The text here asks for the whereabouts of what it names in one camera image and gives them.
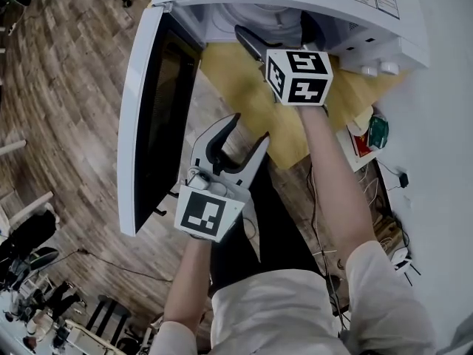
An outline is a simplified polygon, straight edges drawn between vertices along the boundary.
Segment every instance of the black cable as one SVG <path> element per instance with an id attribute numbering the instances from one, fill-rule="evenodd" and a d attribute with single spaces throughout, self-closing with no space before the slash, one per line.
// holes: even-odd
<path id="1" fill-rule="evenodd" d="M 71 255 L 76 254 L 76 253 L 78 253 L 78 252 L 79 252 L 79 250 L 75 250 L 75 251 L 71 252 L 70 254 L 66 255 L 65 257 L 61 258 L 60 260 L 56 260 L 55 262 L 52 262 L 52 263 L 50 263 L 50 264 L 46 264 L 45 267 L 43 267 L 43 268 L 37 270 L 36 273 L 31 274 L 31 276 L 29 276 L 29 277 L 27 277 L 25 280 L 23 280 L 23 283 L 24 283 L 25 281 L 31 279 L 33 276 L 37 276 L 41 271 L 44 271 L 46 268 L 48 268 L 48 267 L 50 267 L 50 266 L 53 266 L 53 265 L 55 265 L 55 264 L 58 264 L 59 262 L 62 262 L 63 260 L 67 259 L 67 258 L 70 257 Z"/>
<path id="2" fill-rule="evenodd" d="M 351 322 L 352 322 L 352 321 L 351 321 L 351 319 L 349 319 L 347 316 L 345 316 L 345 314 L 344 314 L 344 313 L 342 313 L 341 315 L 342 315 L 342 316 L 343 316 L 343 317 L 344 317 L 344 318 L 345 318 L 345 319 L 346 319 L 346 320 L 347 320 L 349 323 L 351 323 Z"/>
<path id="3" fill-rule="evenodd" d="M 337 310 L 337 314 L 338 314 L 337 305 L 335 304 L 335 299 L 333 298 L 333 296 L 330 296 L 330 304 Z M 343 318 L 345 318 L 348 322 L 350 322 L 350 320 L 348 318 L 346 318 L 345 315 L 341 311 L 340 311 L 340 314 L 343 316 Z M 341 325 L 342 325 L 342 328 L 344 328 L 345 330 L 348 330 L 348 328 L 345 325 L 345 323 L 343 322 L 343 320 L 341 320 Z"/>
<path id="4" fill-rule="evenodd" d="M 110 264 L 111 266 L 115 267 L 115 268 L 118 268 L 122 271 L 126 271 L 126 272 L 130 272 L 131 274 L 136 274 L 136 275 L 140 275 L 140 276 L 144 276 L 144 277 L 148 277 L 149 279 L 153 279 L 153 280 L 156 280 L 156 281 L 160 281 L 160 282 L 164 282 L 164 283 L 172 283 L 172 280 L 167 280 L 167 279 L 159 279 L 157 277 L 154 277 L 154 276 L 150 276 L 150 275 L 147 275 L 147 274 L 143 274 L 141 272 L 137 272 L 137 271 L 133 271 L 131 269 L 127 269 L 127 268 L 124 268 L 124 267 L 121 267 L 121 266 L 117 266 L 116 264 L 112 263 L 112 262 L 109 262 L 108 260 L 105 260 L 105 259 L 102 259 L 101 257 L 98 257 L 97 255 L 93 254 L 92 252 L 89 252 L 87 251 L 86 249 L 82 248 L 80 250 L 78 250 L 78 252 L 80 252 L 81 254 L 84 254 L 84 255 L 92 255 L 94 258 L 104 262 L 104 263 L 107 263 L 107 264 Z"/>
<path id="5" fill-rule="evenodd" d="M 400 222 L 400 220 L 396 216 L 394 216 L 394 220 L 396 222 L 396 226 L 402 232 L 402 240 L 404 242 L 404 247 L 407 248 L 409 246 L 409 244 L 411 243 L 411 239 L 409 238 L 409 235 L 406 233 L 406 231 L 402 227 L 402 223 Z"/>
<path id="6" fill-rule="evenodd" d="M 377 211 L 377 213 L 381 214 L 381 216 L 383 217 L 391 215 L 389 213 L 389 210 L 386 208 L 386 205 L 384 204 L 383 198 L 380 195 L 376 195 L 375 210 Z"/>
<path id="7" fill-rule="evenodd" d="M 122 271 L 126 271 L 126 272 L 130 272 L 132 274 L 136 274 L 136 275 L 140 275 L 140 276 L 144 276 L 144 277 L 148 277 L 149 279 L 153 279 L 153 280 L 156 280 L 156 281 L 159 281 L 159 282 L 164 282 L 164 283 L 172 283 L 172 280 L 167 280 L 167 279 L 159 279 L 157 277 L 154 277 L 154 276 L 150 276 L 150 275 L 147 275 L 147 274 L 142 274 L 141 272 L 137 272 L 137 271 L 133 271 L 131 269 L 127 269 L 127 268 L 124 268 L 124 267 L 120 267 L 120 266 L 117 266 L 116 264 L 112 263 L 112 262 L 109 262 L 108 260 L 105 260 L 105 259 L 102 259 L 100 257 L 98 257 L 97 255 L 93 254 L 92 252 L 89 252 L 87 251 L 86 249 L 84 248 L 80 248 L 78 250 L 75 250 L 73 252 L 71 252 L 70 254 L 66 255 L 65 257 L 61 258 L 60 260 L 56 260 L 55 262 L 52 262 L 48 265 L 46 265 L 45 267 L 43 267 L 42 269 L 39 269 L 37 270 L 37 272 L 35 274 L 32 274 L 31 276 L 29 276 L 26 280 L 30 279 L 31 277 L 39 274 L 39 272 L 41 271 L 44 271 L 46 268 L 50 267 L 50 266 L 53 266 L 55 264 L 58 264 L 59 262 L 62 262 L 63 260 L 67 259 L 68 257 L 72 256 L 73 254 L 82 254 L 82 255 L 92 255 L 94 258 L 102 261 L 102 262 L 105 262 L 107 264 L 110 264 L 111 266 L 114 266 Z"/>
<path id="8" fill-rule="evenodd" d="M 250 238 L 248 238 L 248 240 L 252 240 L 252 239 L 255 238 L 255 236 L 256 236 L 256 226 L 255 226 L 255 224 L 253 223 L 253 221 L 250 220 L 250 219 L 247 218 L 247 217 L 243 217 L 243 220 L 247 220 L 247 221 L 253 226 L 254 234 L 253 234 Z"/>
<path id="9" fill-rule="evenodd" d="M 399 173 L 398 172 L 394 172 L 394 171 L 391 171 L 384 163 L 380 162 L 378 159 L 376 159 L 376 161 L 381 164 L 388 172 L 391 172 L 393 175 L 399 177 Z"/>
<path id="10" fill-rule="evenodd" d="M 312 183 L 311 175 L 312 175 L 312 164 L 310 164 L 309 172 L 307 173 L 307 177 L 305 179 L 307 189 L 309 190 L 310 196 L 312 197 L 312 201 L 313 201 L 313 211 L 312 211 L 312 219 L 310 220 L 310 227 L 311 227 L 314 235 L 316 236 L 317 243 L 319 244 L 320 252 L 321 252 L 322 259 L 324 260 L 324 265 L 325 265 L 325 279 L 327 279 L 327 277 L 330 278 L 330 273 L 328 271 L 327 257 L 325 256 L 324 247 L 321 244 L 321 241 L 319 239 L 319 235 L 317 234 L 317 231 L 316 231 L 316 227 L 314 226 L 314 223 L 315 223 L 315 220 L 316 220 L 317 200 L 316 200 L 316 187 Z M 338 299 L 338 295 L 337 295 L 335 289 L 333 288 L 333 284 L 331 284 L 331 285 L 332 285 L 332 292 L 333 292 L 333 294 L 335 295 L 335 298 L 336 298 L 337 312 L 340 312 L 339 313 L 339 318 L 340 318 L 341 326 L 346 329 L 347 327 L 345 326 L 345 324 L 343 322 L 343 316 L 341 315 L 340 300 Z"/>

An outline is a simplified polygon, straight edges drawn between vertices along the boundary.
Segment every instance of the microwave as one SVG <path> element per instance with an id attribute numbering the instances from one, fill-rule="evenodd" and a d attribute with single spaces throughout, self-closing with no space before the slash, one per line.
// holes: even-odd
<path id="1" fill-rule="evenodd" d="M 188 107 L 206 44 L 242 25 L 297 46 L 309 13 L 340 68 L 376 77 L 429 66 L 418 0 L 152 0 L 137 29 L 118 133 L 120 230 L 136 235 L 177 182 Z"/>

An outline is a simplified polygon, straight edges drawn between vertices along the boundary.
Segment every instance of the power adapter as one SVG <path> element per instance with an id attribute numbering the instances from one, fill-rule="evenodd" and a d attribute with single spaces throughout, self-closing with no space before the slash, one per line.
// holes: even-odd
<path id="1" fill-rule="evenodd" d="M 401 188 L 406 188 L 409 185 L 409 178 L 407 177 L 406 172 L 402 172 L 399 174 L 399 185 Z"/>

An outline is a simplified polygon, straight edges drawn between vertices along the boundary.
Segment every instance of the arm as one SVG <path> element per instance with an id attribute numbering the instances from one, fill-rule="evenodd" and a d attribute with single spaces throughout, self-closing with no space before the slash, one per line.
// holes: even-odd
<path id="1" fill-rule="evenodd" d="M 342 261 L 361 244 L 376 240 L 371 213 L 322 108 L 299 107 L 319 205 Z"/>
<path id="2" fill-rule="evenodd" d="M 164 321 L 178 322 L 194 334 L 207 300 L 211 242 L 190 238 L 164 307 Z"/>
<path id="3" fill-rule="evenodd" d="M 299 113 L 319 204 L 346 263 L 352 320 L 345 344 L 350 353 L 433 354 L 428 314 L 376 241 L 370 209 L 325 112 L 302 107 Z"/>

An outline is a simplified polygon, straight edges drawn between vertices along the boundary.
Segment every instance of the desk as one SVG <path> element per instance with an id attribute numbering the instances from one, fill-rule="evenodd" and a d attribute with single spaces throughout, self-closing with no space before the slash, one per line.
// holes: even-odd
<path id="1" fill-rule="evenodd" d="M 374 104 L 390 88 L 401 83 L 405 75 L 365 78 L 340 70 L 338 59 L 330 57 L 333 82 L 327 96 L 330 124 L 335 132 Z M 242 122 L 254 134 L 254 140 L 270 133 L 268 154 L 280 169 L 289 169 L 309 154 L 302 123 L 291 106 L 275 104 L 270 87 L 255 61 L 240 43 L 209 44 L 202 56 L 201 70 L 235 112 L 242 113 Z M 348 150 L 343 132 L 342 148 Z M 354 170 L 372 160 L 377 153 L 356 163 L 347 154 Z"/>

